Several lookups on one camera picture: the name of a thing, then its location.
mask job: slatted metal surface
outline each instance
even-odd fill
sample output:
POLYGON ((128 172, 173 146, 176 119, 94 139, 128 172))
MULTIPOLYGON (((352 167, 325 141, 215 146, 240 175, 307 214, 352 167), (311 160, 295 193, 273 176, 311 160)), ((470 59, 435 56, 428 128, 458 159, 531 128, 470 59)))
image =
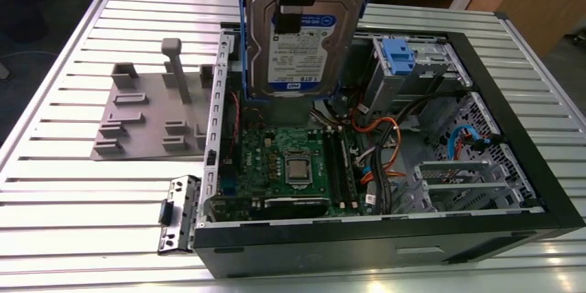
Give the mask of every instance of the slatted metal surface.
MULTIPOLYGON (((219 22, 237 21, 236 5, 236 0, 92 4, 88 28, 80 28, 65 46, 40 102, 30 103, 1 149, 0 288, 93 290, 89 285, 144 288, 145 283, 187 282, 219 292, 236 287, 244 292, 583 290, 586 270, 578 267, 586 265, 586 230, 527 244, 479 264, 245 281, 215 281, 197 257, 156 256, 159 201, 168 180, 200 176, 203 167, 189 160, 89 160, 112 84, 108 74, 117 61, 135 62, 140 73, 163 72, 159 43, 169 37, 183 40, 181 60, 189 70, 213 63, 219 22)), ((371 5, 360 25, 467 34, 586 216, 583 118, 507 23, 490 13, 371 5)))

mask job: blue drive bracket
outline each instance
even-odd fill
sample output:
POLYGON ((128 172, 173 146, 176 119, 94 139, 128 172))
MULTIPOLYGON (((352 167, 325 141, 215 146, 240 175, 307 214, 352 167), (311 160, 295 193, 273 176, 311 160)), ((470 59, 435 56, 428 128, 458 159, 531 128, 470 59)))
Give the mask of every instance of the blue drive bracket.
POLYGON ((410 46, 400 39, 383 39, 383 55, 392 75, 408 75, 415 67, 415 57, 410 46))

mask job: wd label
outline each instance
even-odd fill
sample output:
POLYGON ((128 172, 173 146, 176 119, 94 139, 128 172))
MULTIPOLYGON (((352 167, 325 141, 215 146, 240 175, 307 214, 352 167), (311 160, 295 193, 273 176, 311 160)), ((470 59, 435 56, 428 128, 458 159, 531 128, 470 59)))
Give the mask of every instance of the wd label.
POLYGON ((304 90, 321 81, 328 58, 321 44, 335 25, 333 15, 304 14, 297 34, 275 34, 275 26, 271 27, 267 79, 273 89, 304 90))

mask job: barcode sticker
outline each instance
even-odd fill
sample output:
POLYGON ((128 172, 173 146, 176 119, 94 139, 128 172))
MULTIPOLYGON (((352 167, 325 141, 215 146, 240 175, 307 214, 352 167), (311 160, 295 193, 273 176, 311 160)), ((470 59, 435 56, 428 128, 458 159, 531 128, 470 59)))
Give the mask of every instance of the barcode sticker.
POLYGON ((373 205, 376 203, 376 196, 375 195, 365 195, 365 203, 369 205, 373 205))

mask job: metal bracket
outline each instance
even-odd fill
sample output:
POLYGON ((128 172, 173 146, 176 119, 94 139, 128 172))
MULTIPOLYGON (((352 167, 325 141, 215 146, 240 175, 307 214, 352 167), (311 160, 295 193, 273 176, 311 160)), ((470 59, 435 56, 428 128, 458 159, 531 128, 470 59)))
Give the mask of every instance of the metal bracket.
POLYGON ((171 181, 167 199, 161 201, 159 223, 163 226, 159 238, 159 255, 192 253, 189 242, 191 218, 195 216, 200 199, 201 180, 181 176, 171 181))

